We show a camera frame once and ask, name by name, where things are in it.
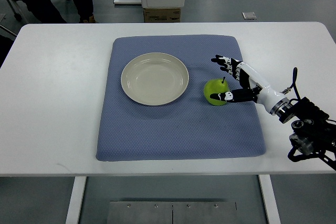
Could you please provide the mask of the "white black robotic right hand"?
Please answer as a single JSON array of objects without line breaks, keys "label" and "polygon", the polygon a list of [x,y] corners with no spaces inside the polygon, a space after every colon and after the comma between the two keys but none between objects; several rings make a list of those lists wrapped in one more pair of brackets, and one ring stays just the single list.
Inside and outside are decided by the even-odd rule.
[{"label": "white black robotic right hand", "polygon": [[211,99],[230,103],[253,101],[264,106],[271,115],[281,116],[289,106],[289,99],[274,90],[270,83],[248,64],[234,58],[216,55],[212,62],[231,75],[241,86],[240,89],[212,93]]}]

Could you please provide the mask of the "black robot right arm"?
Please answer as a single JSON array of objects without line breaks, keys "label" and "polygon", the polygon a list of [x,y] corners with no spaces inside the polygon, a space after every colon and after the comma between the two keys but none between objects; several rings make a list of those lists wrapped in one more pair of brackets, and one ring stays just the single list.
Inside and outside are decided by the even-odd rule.
[{"label": "black robot right arm", "polygon": [[289,136],[289,141],[292,149],[288,158],[292,162],[318,158],[335,169],[335,159],[326,155],[326,152],[335,153],[335,120],[329,119],[329,115],[308,98],[300,97],[296,86],[297,72],[295,67],[291,86],[282,92],[287,94],[293,89],[297,97],[280,101],[275,111],[281,123],[297,118],[291,122],[293,134]]}]

